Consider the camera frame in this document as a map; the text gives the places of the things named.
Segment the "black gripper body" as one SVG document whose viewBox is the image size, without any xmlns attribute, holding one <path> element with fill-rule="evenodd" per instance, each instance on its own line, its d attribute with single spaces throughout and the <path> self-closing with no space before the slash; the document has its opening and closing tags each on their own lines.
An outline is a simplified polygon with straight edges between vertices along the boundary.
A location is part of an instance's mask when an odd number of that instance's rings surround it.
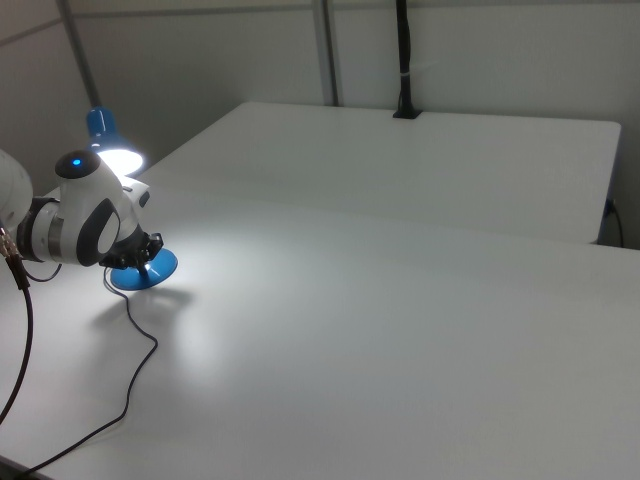
<svg viewBox="0 0 640 480">
<path fill-rule="evenodd" d="M 135 231 L 128 238 L 116 242 L 105 257 L 99 261 L 99 265 L 117 270 L 125 270 L 131 267 L 132 257 L 141 256 L 141 244 L 143 242 L 143 231 Z"/>
</svg>

